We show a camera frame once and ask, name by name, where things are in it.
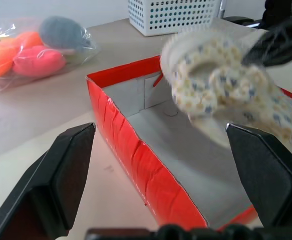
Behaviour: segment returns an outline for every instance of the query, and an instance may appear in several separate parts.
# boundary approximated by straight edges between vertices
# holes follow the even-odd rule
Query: plastic bag
[[[205,29],[170,40],[161,55],[172,97],[192,125],[230,148],[228,123],[260,129],[292,153],[292,105],[263,67],[243,65],[246,48]]]
[[[85,28],[65,17],[0,19],[0,91],[69,72],[99,50]]]

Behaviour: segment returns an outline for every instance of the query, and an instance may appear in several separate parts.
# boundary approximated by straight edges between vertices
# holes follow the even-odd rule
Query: white wall
[[[128,0],[0,0],[0,18],[59,15],[85,27],[128,17]],[[228,0],[225,16],[260,19],[265,0]]]

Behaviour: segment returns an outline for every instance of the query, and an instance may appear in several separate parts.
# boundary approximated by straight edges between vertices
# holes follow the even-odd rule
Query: white plastic basket
[[[130,23],[144,36],[177,33],[209,25],[221,0],[128,0]]]

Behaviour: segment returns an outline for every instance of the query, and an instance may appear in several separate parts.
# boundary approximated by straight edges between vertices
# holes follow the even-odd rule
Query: gray toy
[[[61,16],[45,19],[39,27],[42,42],[58,50],[74,50],[82,53],[90,48],[89,34],[75,21]]]

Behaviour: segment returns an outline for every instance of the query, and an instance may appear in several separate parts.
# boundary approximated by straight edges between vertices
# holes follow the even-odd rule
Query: pink toy
[[[13,71],[24,76],[43,78],[63,68],[62,54],[45,46],[24,49],[14,58]]]

